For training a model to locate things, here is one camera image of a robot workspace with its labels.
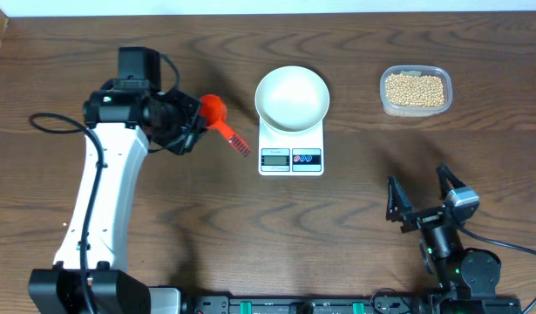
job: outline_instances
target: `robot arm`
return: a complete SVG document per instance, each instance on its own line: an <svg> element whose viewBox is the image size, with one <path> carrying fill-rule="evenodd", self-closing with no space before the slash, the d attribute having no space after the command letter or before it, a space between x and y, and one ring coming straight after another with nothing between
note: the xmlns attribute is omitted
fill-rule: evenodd
<svg viewBox="0 0 536 314"><path fill-rule="evenodd" d="M53 268L31 272L29 293L42 313L179 311L178 290L148 288L126 274L126 231L136 180L147 154L159 151L149 150L150 141L162 146L160 150L182 155L191 152L206 132L197 99L179 91L178 83L168 92L160 91L161 58L168 60L147 48L120 48L120 78L109 80L84 104L87 149L71 224ZM33 126L64 133L35 125L32 119L37 116L49 117L32 116ZM83 226L89 227L86 237ZM80 257L87 263L81 264Z"/></svg>
<svg viewBox="0 0 536 314"><path fill-rule="evenodd" d="M126 272L126 236L132 213L132 200L139 169L147 156L149 140L139 126L126 128L124 123L98 123L93 132L104 150L103 169L92 220L87 250L87 267L95 270L98 263L109 263L111 270ZM98 161L94 145L86 138L84 174L70 227L53 265L79 270L79 245L85 211Z"/></svg>

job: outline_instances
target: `red measuring spoon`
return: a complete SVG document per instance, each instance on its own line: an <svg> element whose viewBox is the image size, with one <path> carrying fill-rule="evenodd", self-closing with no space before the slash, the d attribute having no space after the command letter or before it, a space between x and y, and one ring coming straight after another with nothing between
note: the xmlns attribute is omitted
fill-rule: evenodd
<svg viewBox="0 0 536 314"><path fill-rule="evenodd" d="M201 97L200 101L202 102L200 115L206 118L207 129L219 131L234 150L246 157L250 153L250 148L239 134L225 124L227 106L225 106L221 98L215 95L206 95Z"/></svg>

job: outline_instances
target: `green connector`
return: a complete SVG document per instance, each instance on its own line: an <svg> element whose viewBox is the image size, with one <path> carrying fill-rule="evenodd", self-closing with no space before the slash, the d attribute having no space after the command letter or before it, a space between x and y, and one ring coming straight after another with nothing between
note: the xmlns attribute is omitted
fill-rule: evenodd
<svg viewBox="0 0 536 314"><path fill-rule="evenodd" d="M364 304L353 303L353 314L364 314Z"/></svg>
<svg viewBox="0 0 536 314"><path fill-rule="evenodd" d="M241 302L241 314L252 314L252 302Z"/></svg>

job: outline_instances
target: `transparent container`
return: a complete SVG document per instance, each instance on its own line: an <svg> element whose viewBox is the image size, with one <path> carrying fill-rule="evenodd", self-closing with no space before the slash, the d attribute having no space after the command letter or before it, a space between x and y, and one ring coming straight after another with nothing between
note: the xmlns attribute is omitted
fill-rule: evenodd
<svg viewBox="0 0 536 314"><path fill-rule="evenodd" d="M415 107L415 106L400 106L392 103L386 96L386 78L390 74L405 74L413 76L430 75L439 77L444 86L444 104L435 107ZM380 78L380 98L383 103L383 110L389 115L398 117L429 117L431 115L443 113L448 110L453 101L453 90L451 89L450 75L443 69L436 66L428 65L395 65L386 70L382 78Z"/></svg>

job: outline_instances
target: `wooden table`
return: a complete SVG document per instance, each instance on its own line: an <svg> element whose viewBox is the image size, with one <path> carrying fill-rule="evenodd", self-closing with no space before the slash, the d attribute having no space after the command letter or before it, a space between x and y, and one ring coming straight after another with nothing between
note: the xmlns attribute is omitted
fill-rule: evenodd
<svg viewBox="0 0 536 314"><path fill-rule="evenodd" d="M419 234L384 219L385 180L396 174L419 209L437 205L442 160L481 195L468 229L536 249L536 13L14 18L0 53L0 312L36 310L31 269L51 266L84 163L81 135L40 133L27 117L82 120L128 45L168 54L183 91L220 94L255 152L266 73L316 69L332 96L321 178L261 177L255 153L243 159L216 133L189 155L149 156L127 239L129 273L143 283L235 295L434 286ZM447 113L383 112L378 80L405 64L450 73ZM166 66L163 78L173 82ZM536 257L462 240L498 253L498 293L523 305L536 295Z"/></svg>

